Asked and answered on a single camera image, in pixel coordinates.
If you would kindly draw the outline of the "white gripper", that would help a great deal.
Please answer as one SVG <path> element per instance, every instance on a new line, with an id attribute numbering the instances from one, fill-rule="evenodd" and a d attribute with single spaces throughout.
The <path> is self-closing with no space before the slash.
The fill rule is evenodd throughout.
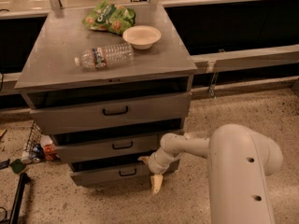
<path id="1" fill-rule="evenodd" d="M 168 153 L 160 147 L 150 156 L 140 156 L 138 158 L 139 161 L 147 164 L 150 171 L 155 174 L 150 177 L 152 194 L 157 194 L 160 191 L 163 183 L 162 174 L 166 172 L 172 162 L 178 161 L 180 157 L 181 153 Z"/>

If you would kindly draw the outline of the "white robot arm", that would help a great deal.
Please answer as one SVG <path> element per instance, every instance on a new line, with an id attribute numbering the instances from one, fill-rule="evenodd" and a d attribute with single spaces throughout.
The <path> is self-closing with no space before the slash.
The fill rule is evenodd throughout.
<path id="1" fill-rule="evenodd" d="M 238 124 L 222 125 L 208 138 L 166 133 L 156 151 L 139 158 L 151 171 L 152 193 L 184 153 L 207 159 L 212 224 L 276 224 L 266 178 L 279 171 L 283 155 L 273 139 Z"/>

